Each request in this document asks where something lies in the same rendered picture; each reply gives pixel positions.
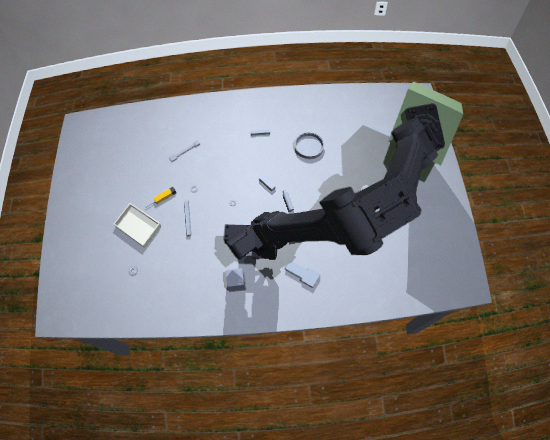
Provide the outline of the yellow rectangular bar with black end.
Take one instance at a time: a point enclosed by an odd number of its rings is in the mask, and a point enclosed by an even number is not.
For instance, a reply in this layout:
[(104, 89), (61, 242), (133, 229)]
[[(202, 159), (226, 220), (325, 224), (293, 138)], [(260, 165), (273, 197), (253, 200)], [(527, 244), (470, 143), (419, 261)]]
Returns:
[[(174, 189), (174, 187), (171, 187), (168, 190), (164, 191), (163, 193), (161, 193), (161, 194), (157, 195), (156, 197), (154, 197), (154, 199), (155, 199), (156, 203), (159, 204), (160, 202), (164, 201), (165, 199), (169, 198), (170, 196), (172, 196), (174, 194), (176, 194), (176, 190)], [(152, 203), (154, 203), (154, 202), (152, 202)], [(152, 203), (150, 203), (150, 204), (152, 204)], [(147, 205), (147, 206), (149, 206), (149, 205)], [(145, 206), (145, 207), (147, 207), (147, 206)]]

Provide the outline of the white shallow rectangular tray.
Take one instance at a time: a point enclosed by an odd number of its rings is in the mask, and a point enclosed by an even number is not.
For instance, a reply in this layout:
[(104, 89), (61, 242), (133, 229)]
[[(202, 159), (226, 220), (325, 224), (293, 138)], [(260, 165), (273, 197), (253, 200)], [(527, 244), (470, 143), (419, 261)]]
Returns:
[(161, 227), (159, 222), (131, 203), (122, 212), (114, 225), (144, 248)]

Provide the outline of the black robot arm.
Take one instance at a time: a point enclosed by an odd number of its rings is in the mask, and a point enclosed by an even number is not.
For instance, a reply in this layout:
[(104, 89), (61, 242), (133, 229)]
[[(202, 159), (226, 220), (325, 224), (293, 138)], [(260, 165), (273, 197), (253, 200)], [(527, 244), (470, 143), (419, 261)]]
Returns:
[(307, 241), (335, 242), (351, 255), (370, 255), (382, 247), (384, 237), (419, 217), (421, 170), (445, 142), (435, 104), (410, 107), (405, 114), (408, 121), (391, 131), (397, 150), (383, 180), (356, 193), (351, 187), (334, 190), (319, 202), (323, 209), (264, 212), (251, 225), (225, 224), (224, 242), (234, 256), (240, 260), (251, 251), (264, 252), (264, 244), (280, 249), (288, 242)]

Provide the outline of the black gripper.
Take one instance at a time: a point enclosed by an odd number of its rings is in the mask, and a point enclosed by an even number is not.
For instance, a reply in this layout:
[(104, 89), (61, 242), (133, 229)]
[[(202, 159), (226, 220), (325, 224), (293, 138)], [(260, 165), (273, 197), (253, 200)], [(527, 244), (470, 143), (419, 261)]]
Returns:
[(277, 249), (269, 248), (267, 244), (264, 244), (264, 252), (252, 251), (253, 259), (275, 260), (276, 257), (277, 257)]

